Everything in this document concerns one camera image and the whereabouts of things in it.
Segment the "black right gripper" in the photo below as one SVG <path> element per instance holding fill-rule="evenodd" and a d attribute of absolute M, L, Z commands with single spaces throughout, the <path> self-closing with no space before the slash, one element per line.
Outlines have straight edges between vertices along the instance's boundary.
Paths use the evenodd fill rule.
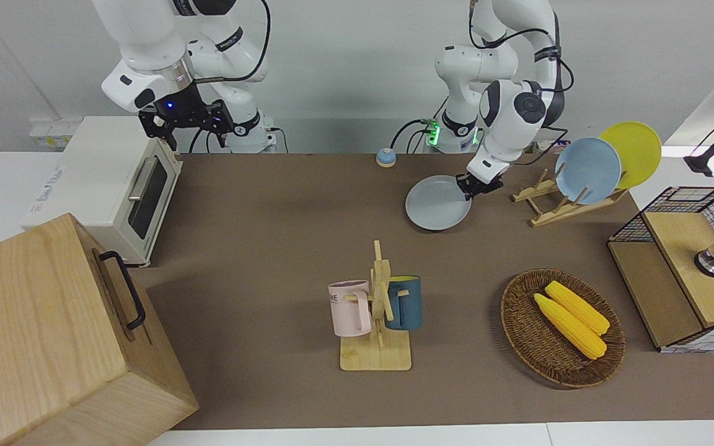
<path fill-rule="evenodd" d="M 226 149 L 227 135 L 234 131 L 226 102 L 217 99 L 210 105 L 204 103 L 195 84 L 155 99 L 139 111 L 139 121 L 148 138 L 161 139 L 173 152 L 177 150 L 175 129 L 208 129 L 221 149 Z"/>

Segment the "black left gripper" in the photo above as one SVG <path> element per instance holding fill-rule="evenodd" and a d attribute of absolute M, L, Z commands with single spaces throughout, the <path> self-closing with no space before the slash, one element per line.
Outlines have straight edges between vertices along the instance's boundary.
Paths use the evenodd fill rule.
<path fill-rule="evenodd" d="M 464 189 L 464 198 L 466 201 L 472 201 L 476 196 L 491 193 L 502 187 L 502 176 L 498 175 L 489 183 L 479 180 L 474 175 L 457 175 L 456 183 L 460 187 L 469 187 Z"/>

